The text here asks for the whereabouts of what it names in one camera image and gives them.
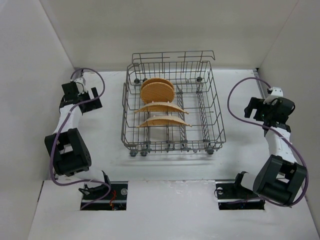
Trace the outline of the round orange woven plate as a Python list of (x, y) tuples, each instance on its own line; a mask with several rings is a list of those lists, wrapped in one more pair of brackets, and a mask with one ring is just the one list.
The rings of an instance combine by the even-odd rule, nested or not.
[(140, 91), (140, 97), (145, 104), (152, 102), (172, 102), (175, 98), (174, 89), (163, 82), (152, 82)]
[(169, 85), (172, 88), (174, 87), (174, 85), (167, 79), (160, 78), (160, 77), (153, 77), (153, 78), (149, 78), (149, 79), (145, 80), (141, 85), (141, 89), (151, 83), (164, 83), (164, 84)]

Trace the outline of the leaf-shaped orange woven plate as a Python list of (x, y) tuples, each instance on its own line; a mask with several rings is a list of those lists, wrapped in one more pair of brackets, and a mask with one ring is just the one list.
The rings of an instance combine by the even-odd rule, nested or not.
[(138, 110), (135, 110), (134, 113), (139, 112), (155, 112), (155, 113), (184, 113), (189, 114), (189, 112), (185, 111), (178, 105), (171, 103), (171, 102), (151, 102), (147, 103)]

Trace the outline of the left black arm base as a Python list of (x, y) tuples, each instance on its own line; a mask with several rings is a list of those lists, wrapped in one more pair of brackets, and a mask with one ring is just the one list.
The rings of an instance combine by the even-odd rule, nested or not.
[(82, 194), (81, 211), (126, 211), (128, 186), (127, 181), (111, 182), (111, 190), (103, 184), (79, 188)]

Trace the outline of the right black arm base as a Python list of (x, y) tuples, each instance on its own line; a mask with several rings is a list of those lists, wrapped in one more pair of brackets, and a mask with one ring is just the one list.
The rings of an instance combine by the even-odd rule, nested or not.
[(214, 196), (220, 211), (264, 210), (265, 201), (251, 190), (238, 187), (234, 182), (217, 181)]

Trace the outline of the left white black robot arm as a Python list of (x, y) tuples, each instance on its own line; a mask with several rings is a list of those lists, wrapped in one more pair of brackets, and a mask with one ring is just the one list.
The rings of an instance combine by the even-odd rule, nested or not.
[(44, 139), (50, 157), (51, 180), (60, 187), (79, 183), (95, 183), (99, 184), (100, 188), (111, 189), (110, 180), (105, 172), (102, 172), (102, 177), (97, 179), (90, 175), (81, 175), (78, 177), (79, 180), (69, 183), (58, 182), (55, 179), (55, 175), (72, 177), (89, 172), (92, 158), (78, 126), (84, 113), (102, 108), (97, 88), (91, 88), (93, 94), (91, 98), (83, 77), (64, 83), (62, 90), (57, 127), (51, 135)]

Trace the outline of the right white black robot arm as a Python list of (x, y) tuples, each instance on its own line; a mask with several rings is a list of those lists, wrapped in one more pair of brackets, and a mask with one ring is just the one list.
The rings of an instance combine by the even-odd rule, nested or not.
[(296, 160), (300, 154), (290, 143), (291, 128), (287, 120), (295, 108), (293, 101), (278, 96), (270, 100), (252, 97), (244, 109), (245, 123), (252, 111), (256, 111), (254, 125), (263, 129), (269, 158), (256, 175), (247, 171), (238, 173), (235, 186), (280, 207), (297, 204), (304, 196), (298, 192), (309, 180), (306, 163), (303, 159)]

